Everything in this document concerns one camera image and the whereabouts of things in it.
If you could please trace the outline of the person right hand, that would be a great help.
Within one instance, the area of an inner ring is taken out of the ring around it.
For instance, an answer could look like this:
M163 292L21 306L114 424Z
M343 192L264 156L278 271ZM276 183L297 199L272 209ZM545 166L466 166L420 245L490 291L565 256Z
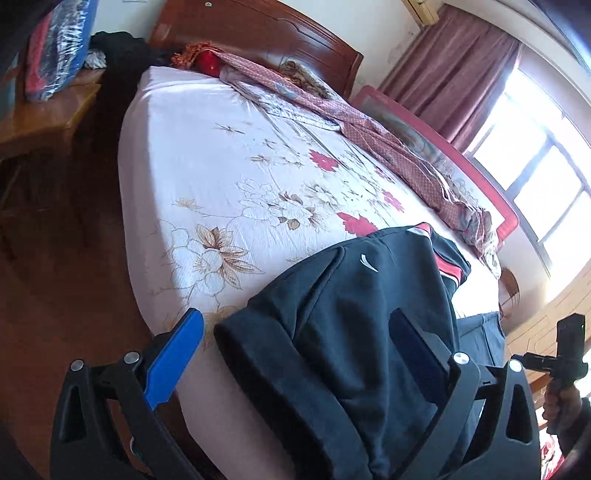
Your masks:
M547 421L549 434L558 435L569 429L582 410L579 390L574 386L565 386L558 380L552 380L545 391L543 418Z

